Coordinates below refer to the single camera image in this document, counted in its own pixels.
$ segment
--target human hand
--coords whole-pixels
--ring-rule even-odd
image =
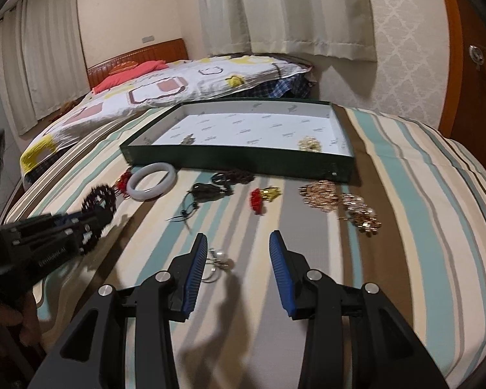
[[[38,316],[36,314],[36,300],[32,292],[23,297],[23,307],[20,313],[9,306],[0,303],[0,324],[4,326],[22,325],[19,333],[19,340],[26,347],[35,345],[40,341],[41,330]],[[7,352],[0,343],[0,357],[5,357]]]

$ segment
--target curtain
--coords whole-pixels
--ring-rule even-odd
[[[76,0],[27,0],[23,54],[37,119],[89,92]]]
[[[230,42],[227,30],[242,29],[245,33],[238,38],[249,39],[242,47],[254,53],[376,61],[370,0],[233,0],[228,5],[226,0],[205,1],[202,24],[212,54],[228,52],[220,51]],[[231,9],[237,12],[234,18]]]
[[[18,135],[89,92],[76,0],[20,0],[0,22],[0,97]]]
[[[22,57],[21,18],[24,1],[0,22],[0,97],[11,128],[22,135],[37,124]]]

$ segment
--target white blanket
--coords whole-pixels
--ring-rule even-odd
[[[69,113],[47,127],[22,154],[22,177],[57,151],[78,143],[98,127],[149,108],[209,100],[260,83],[310,71],[310,66],[266,56],[230,56],[179,61],[98,95],[89,93]]]

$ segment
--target white jade bangle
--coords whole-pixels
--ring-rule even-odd
[[[135,186],[140,182],[141,179],[157,171],[167,171],[166,176],[160,183],[147,190],[135,190]],[[150,164],[133,173],[130,180],[128,180],[126,193],[133,197],[133,199],[143,202],[145,200],[160,196],[168,191],[171,187],[173,187],[173,185],[175,185],[176,177],[177,172],[171,164],[166,164],[165,162]]]

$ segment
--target orange pillow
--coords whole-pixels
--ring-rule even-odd
[[[164,60],[157,60],[157,61],[146,61],[138,65],[137,67],[123,71],[121,73],[117,73],[116,75],[108,76],[105,80],[103,80],[99,85],[97,85],[93,91],[94,94],[99,94],[103,90],[112,89],[116,86],[127,82],[128,80],[137,79],[137,77],[143,76],[148,74],[154,70],[164,70],[167,69],[167,64]]]
[[[116,75],[117,73],[122,73],[123,71],[131,70],[137,67],[139,64],[136,61],[126,61],[124,63],[118,64],[113,67],[108,73],[109,76]]]

